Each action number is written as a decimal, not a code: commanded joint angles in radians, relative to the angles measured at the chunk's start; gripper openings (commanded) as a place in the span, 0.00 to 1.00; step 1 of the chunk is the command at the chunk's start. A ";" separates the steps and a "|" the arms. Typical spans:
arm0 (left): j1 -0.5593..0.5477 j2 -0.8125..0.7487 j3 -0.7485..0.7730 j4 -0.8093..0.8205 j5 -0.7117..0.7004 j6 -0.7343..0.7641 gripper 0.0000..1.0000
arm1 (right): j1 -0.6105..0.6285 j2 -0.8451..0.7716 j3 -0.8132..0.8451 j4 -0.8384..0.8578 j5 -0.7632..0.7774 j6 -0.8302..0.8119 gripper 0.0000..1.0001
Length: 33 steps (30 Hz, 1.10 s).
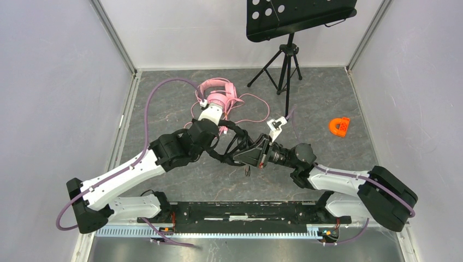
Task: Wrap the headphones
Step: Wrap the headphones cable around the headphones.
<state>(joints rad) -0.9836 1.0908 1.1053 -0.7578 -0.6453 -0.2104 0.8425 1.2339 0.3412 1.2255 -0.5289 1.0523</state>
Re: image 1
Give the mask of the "black headphones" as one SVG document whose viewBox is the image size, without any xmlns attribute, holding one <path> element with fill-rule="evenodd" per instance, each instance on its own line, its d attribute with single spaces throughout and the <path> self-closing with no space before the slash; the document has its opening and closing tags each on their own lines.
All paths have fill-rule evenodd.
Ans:
<svg viewBox="0 0 463 262">
<path fill-rule="evenodd" d="M 233 161 L 233 155 L 244 149 L 250 147 L 254 141 L 250 137 L 247 130 L 242 129 L 236 123 L 228 120 L 220 120 L 219 127 L 227 127 L 231 129 L 235 135 L 228 144 L 225 152 L 223 154 L 218 153 L 213 150 L 206 150 L 208 155 L 215 160 L 218 160 L 221 163 L 228 164 L 230 166 L 245 166 L 245 164 Z"/>
</svg>

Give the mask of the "pink headphones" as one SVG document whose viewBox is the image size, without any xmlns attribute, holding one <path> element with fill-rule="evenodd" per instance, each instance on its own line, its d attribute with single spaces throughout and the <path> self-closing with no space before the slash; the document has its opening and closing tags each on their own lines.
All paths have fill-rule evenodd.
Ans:
<svg viewBox="0 0 463 262">
<path fill-rule="evenodd" d="M 243 102 L 239 98 L 235 85 L 225 78 L 207 79 L 199 85 L 199 95 L 203 95 L 208 103 L 214 103 L 222 107 L 228 113 L 236 103 Z"/>
</svg>

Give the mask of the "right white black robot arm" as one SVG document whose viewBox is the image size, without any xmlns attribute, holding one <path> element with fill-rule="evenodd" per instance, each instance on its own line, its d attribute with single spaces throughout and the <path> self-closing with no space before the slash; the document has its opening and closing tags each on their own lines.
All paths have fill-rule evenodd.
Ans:
<svg viewBox="0 0 463 262">
<path fill-rule="evenodd" d="M 260 169 L 268 163 L 292 168 L 290 178 L 298 187 L 331 192 L 326 202 L 315 208 L 317 219 L 323 223 L 335 217 L 364 217 L 400 232 L 416 216 L 416 193 L 382 166 L 366 171 L 333 169 L 316 162 L 310 144 L 285 148 L 264 134 L 253 144 L 238 149 L 231 158 Z"/>
</svg>

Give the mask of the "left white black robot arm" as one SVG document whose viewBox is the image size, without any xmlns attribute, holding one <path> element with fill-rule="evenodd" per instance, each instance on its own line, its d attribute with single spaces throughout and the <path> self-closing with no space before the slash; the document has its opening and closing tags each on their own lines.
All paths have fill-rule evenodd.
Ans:
<svg viewBox="0 0 463 262">
<path fill-rule="evenodd" d="M 188 129 L 161 135 L 131 160 L 98 177 L 70 179 L 66 183 L 70 201 L 60 211 L 56 227 L 88 234 L 113 219 L 154 218 L 166 222 L 171 207 L 164 193 L 128 198 L 120 195 L 148 179 L 196 162 L 204 152 L 212 152 L 223 123 L 208 118 L 196 120 Z"/>
</svg>

